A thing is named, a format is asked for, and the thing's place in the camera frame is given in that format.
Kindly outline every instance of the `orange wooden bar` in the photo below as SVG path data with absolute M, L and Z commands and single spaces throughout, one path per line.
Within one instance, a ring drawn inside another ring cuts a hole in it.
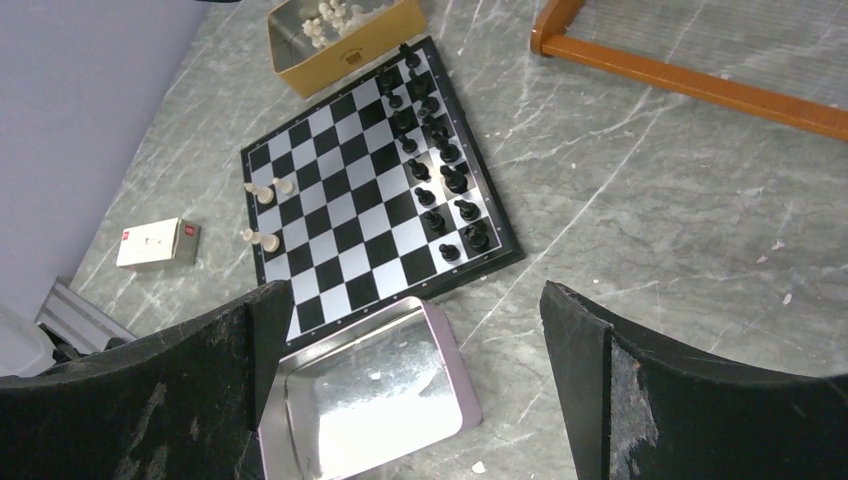
M 848 141 L 848 111 L 724 80 L 564 35 L 583 0 L 548 0 L 536 19 L 530 49 L 796 128 Z

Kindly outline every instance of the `small white box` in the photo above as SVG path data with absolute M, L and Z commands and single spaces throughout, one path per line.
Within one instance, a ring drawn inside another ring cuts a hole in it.
M 118 267 L 137 272 L 193 265 L 200 227 L 181 218 L 124 230 Z

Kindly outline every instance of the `chessboard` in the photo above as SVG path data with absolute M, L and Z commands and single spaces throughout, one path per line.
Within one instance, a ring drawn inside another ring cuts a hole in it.
M 241 152 L 257 281 L 292 285 L 289 347 L 524 257 L 432 38 L 399 50 Z

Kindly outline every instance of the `marble floor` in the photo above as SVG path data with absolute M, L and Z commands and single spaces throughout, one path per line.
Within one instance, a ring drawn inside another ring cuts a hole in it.
M 255 286 L 237 234 L 246 226 L 239 149 L 318 101 L 271 73 L 273 3 L 210 9 L 74 278 L 137 334 Z M 451 319 L 483 424 L 361 479 L 576 479 L 538 314 L 549 279 L 717 355 L 806 375 L 848 371 L 848 144 L 534 56 L 528 36 L 542 3 L 422 0 L 528 255 L 434 300 Z M 638 16 L 639 3 L 619 14 Z M 692 58 L 702 2 L 678 3 L 666 12 L 676 40 L 657 55 Z M 845 63 L 831 44 L 848 38 L 848 9 L 822 3 L 835 11 L 832 28 L 811 40 L 823 47 L 804 51 L 838 72 Z M 649 26 L 640 28 L 649 43 Z M 734 74 L 749 74 L 742 67 L 757 56 L 786 61 L 748 40 L 750 52 L 728 57 Z M 845 82 L 834 82 L 787 88 L 848 105 Z M 203 226 L 195 267 L 114 267 L 123 228 L 173 216 Z M 476 462 L 485 474 L 472 472 Z

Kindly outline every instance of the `black and white checkered board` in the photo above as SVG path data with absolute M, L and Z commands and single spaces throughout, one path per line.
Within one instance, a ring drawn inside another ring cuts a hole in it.
M 277 190 L 268 205 L 247 194 L 250 227 L 281 240 L 274 253 L 258 246 L 253 253 L 260 285 L 291 280 L 297 304 L 287 338 L 292 347 L 404 296 L 430 298 L 523 257 L 432 39 L 412 50 L 422 60 L 415 72 L 428 78 L 441 103 L 433 116 L 462 153 L 450 163 L 468 178 L 462 195 L 448 190 L 439 174 L 444 162 L 418 124 L 420 102 L 410 104 L 409 69 L 400 54 L 242 151 L 246 182 L 274 188 L 277 177 L 296 188 L 290 197 Z M 382 71 L 391 72 L 394 92 L 404 100 L 399 110 L 414 119 L 412 128 L 401 130 L 390 118 L 394 110 L 376 81 Z M 401 149 L 395 138 L 402 132 L 418 143 L 417 153 Z M 430 168 L 430 180 L 410 174 L 409 158 Z M 415 187 L 433 192 L 436 203 L 419 205 Z M 486 232 L 488 251 L 475 252 L 461 235 L 468 222 L 453 204 L 457 198 L 480 207 L 471 223 Z M 443 231 L 426 226 L 421 214 L 427 210 L 445 218 Z M 461 258 L 445 261 L 442 243 L 457 246 Z

